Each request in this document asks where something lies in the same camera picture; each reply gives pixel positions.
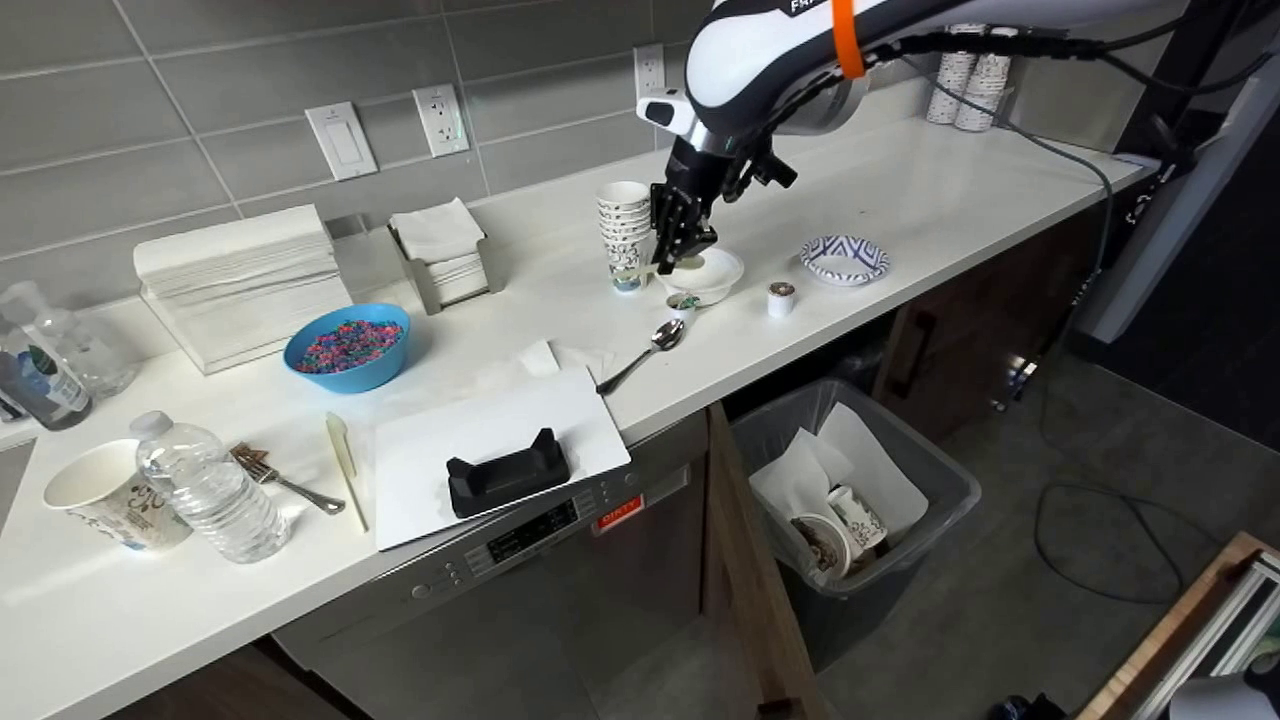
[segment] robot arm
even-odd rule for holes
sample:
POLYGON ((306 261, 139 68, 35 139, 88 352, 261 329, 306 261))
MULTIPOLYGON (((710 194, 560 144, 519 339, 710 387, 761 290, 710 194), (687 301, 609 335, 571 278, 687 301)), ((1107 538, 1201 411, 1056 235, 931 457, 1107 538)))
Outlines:
POLYGON ((665 186, 651 186, 656 266, 718 243, 714 204, 752 186, 793 186, 772 136, 807 111, 825 131, 848 119, 863 63, 910 34, 950 25, 1082 25, 1159 0, 720 0, 687 54, 687 98, 642 101, 642 119, 678 136, 665 186))

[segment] blue bowl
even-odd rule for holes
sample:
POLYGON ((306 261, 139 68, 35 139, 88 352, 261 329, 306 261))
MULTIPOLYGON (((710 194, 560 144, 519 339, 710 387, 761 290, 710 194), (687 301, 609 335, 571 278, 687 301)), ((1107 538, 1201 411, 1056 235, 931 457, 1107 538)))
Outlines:
POLYGON ((413 315, 395 304, 353 304, 353 310, 341 310, 341 312, 327 312, 327 315, 318 315, 313 323, 306 323, 301 333, 292 333, 292 339, 286 345, 286 366, 327 387, 327 394, 341 394, 341 398, 355 398, 355 394, 374 394, 379 383, 387 383, 393 376, 405 373, 409 366, 409 333, 413 333, 413 315), (346 373, 306 373, 306 355, 313 350, 318 335, 327 335, 346 323, 395 323, 400 329, 400 339, 386 350, 386 355, 369 360, 369 366, 355 366, 355 370, 346 370, 346 373))

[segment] cabinet door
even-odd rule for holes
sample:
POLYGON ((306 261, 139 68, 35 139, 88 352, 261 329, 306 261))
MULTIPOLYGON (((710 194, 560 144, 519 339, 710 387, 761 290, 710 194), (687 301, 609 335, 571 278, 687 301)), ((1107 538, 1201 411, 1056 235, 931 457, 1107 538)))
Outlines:
POLYGON ((1043 235, 902 310, 876 399, 944 440, 995 411, 1014 355, 1041 355, 1087 278, 1098 224, 1065 221, 1043 235))

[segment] counter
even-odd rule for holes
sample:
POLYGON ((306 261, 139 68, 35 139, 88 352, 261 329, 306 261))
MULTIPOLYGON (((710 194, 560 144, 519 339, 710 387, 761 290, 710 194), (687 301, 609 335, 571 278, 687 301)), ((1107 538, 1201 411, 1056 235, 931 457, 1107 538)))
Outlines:
MULTIPOLYGON (((749 266, 738 298, 710 310, 679 352, 651 355, 609 399, 624 440, 726 399, 1102 196, 1087 172, 1015 136, 881 119, 876 108, 838 136, 781 144, 781 155, 798 163, 798 188, 752 188, 742 204, 718 207, 720 243, 749 266), (825 290, 798 267, 799 243, 821 233, 881 239, 892 274, 862 294, 825 290), (788 320, 766 312, 766 285, 776 278, 799 285, 788 320)), ((1120 159, 1098 163, 1118 188, 1141 177, 1120 159)), ((376 553, 355 512, 306 512, 292 544, 252 570, 223 564, 202 539, 170 558, 130 558, 41 510, 41 490, 65 462, 164 407, 227 440, 266 446, 286 475, 346 498, 326 411, 355 429, 355 457, 374 475, 376 421, 508 381, 532 339, 622 370, 650 345, 665 301, 662 290, 609 294, 591 204, 606 180, 656 170, 662 155, 624 159, 480 204, 504 290, 424 320, 413 370, 374 398, 322 398, 277 360, 202 376, 181 352, 164 352, 80 429, 41 431, 0 538, 0 717, 106 717, 432 553, 432 539, 376 553)))

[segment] trash bin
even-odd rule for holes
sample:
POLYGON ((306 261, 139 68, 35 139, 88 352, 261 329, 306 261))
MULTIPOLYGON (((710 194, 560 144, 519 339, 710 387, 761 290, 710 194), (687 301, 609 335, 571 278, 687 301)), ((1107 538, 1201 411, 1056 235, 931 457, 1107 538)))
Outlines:
MULTIPOLYGON (((799 580, 788 564, 781 564, 798 620, 807 641, 807 657, 815 667, 844 657, 858 641, 863 641, 902 592, 911 583, 920 559, 944 539, 944 531, 979 501, 978 480, 951 464, 935 446, 911 431, 903 421, 848 387, 844 381, 804 383, 733 426, 733 435, 744 457, 744 471, 758 471, 781 462, 799 429, 821 431, 828 411, 844 403, 853 407, 897 468, 929 498, 929 512, 897 539, 885 558, 876 558, 863 571, 815 590, 799 580)), ((798 544, 793 529, 781 529, 767 517, 772 549, 798 544)))

